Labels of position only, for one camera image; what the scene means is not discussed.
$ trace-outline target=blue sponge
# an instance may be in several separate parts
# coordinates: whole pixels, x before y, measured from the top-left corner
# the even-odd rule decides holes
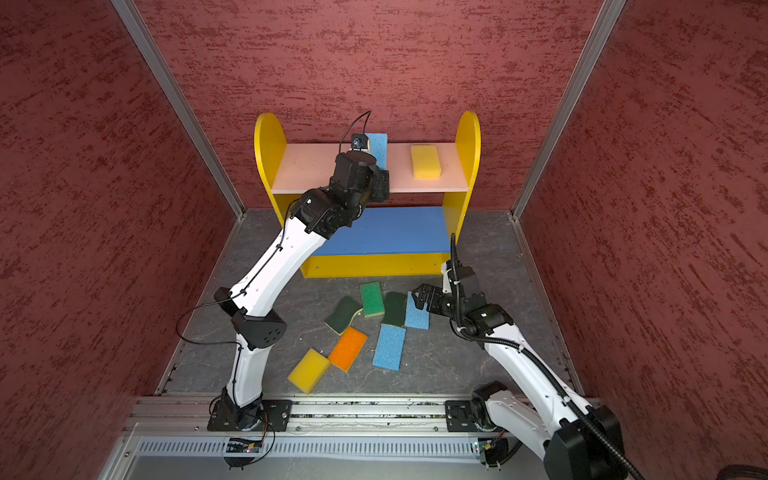
[[[376,354],[373,356],[373,366],[395,371],[400,370],[402,344],[405,341],[406,329],[383,323],[379,332],[379,342],[376,344]]]
[[[406,301],[406,326],[412,329],[429,330],[429,312],[426,310],[426,305],[424,310],[417,309],[411,292],[408,292]]]
[[[366,134],[371,140],[371,155],[376,157],[376,166],[386,170],[386,134]]]

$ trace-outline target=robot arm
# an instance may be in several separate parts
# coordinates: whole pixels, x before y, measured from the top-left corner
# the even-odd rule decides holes
[[[376,166],[368,137],[353,135],[353,149],[336,156],[328,186],[308,190],[292,204],[283,229],[253,268],[231,289],[214,294],[231,317],[238,344],[230,381],[212,415],[228,419],[221,429],[246,431],[260,421],[266,360],[286,331],[272,307],[288,280],[336,230],[351,227],[369,202],[388,198],[389,172]],[[208,429],[217,425],[212,420]]]
[[[413,291],[416,307],[449,317],[454,332],[501,363],[533,405],[519,402],[500,382],[481,387],[471,404],[478,429],[501,427],[511,433],[544,461],[552,480],[626,478],[627,468],[615,455],[623,458],[624,451],[615,415],[605,406],[593,407],[546,366],[512,318],[486,302],[475,272],[462,266],[455,252],[442,271],[443,288],[422,284]],[[599,429],[616,452],[586,423]]]

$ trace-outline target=gray marble floor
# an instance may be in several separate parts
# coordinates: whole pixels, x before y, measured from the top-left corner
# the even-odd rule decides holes
[[[259,259],[279,233],[271,210],[252,210],[225,260],[221,286],[237,282]],[[498,303],[515,319],[529,343],[555,370],[558,352],[547,320],[538,306],[531,281],[506,212],[467,214],[458,242],[458,256],[472,266],[489,302]],[[345,295],[359,298],[359,285],[378,280],[382,291],[407,292],[422,282],[440,284],[439,276],[390,276],[378,278],[305,279],[297,273],[275,302],[274,309],[288,324],[285,336],[272,349],[263,378],[265,395],[300,393],[287,380],[309,348],[328,355],[338,336],[323,320]],[[500,380],[514,383],[503,368],[476,344],[453,335],[445,317],[432,316],[429,330],[408,329],[400,370],[372,365],[379,318],[358,316],[353,326],[368,340],[348,373],[331,366],[314,393],[432,393],[467,395],[476,386]],[[234,338],[227,315],[216,306],[206,307],[187,335],[201,341]],[[166,385],[169,393],[220,392],[229,379],[234,347],[186,345]]]

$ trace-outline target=red textured wall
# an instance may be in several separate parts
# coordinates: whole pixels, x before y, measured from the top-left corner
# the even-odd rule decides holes
[[[627,3],[523,227],[647,478],[768,467],[768,4]]]
[[[253,159],[264,111],[289,142],[334,142],[372,109],[369,131],[403,142],[453,141],[473,110],[483,152],[472,206],[508,209],[601,0],[137,4],[247,206],[270,206]]]
[[[233,214],[108,0],[0,38],[0,477],[93,478]]]

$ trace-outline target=green sponge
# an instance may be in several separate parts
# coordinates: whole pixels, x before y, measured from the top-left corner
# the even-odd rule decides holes
[[[360,296],[362,297],[362,312],[366,318],[384,313],[382,287],[379,282],[360,285]]]
[[[346,327],[352,323],[352,319],[361,308],[362,305],[357,300],[351,296],[345,296],[339,300],[331,316],[326,318],[326,325],[331,327],[331,330],[336,332],[336,335],[341,335],[346,330]]]
[[[384,297],[384,319],[382,325],[404,327],[406,324],[407,295],[398,292],[388,292]]]

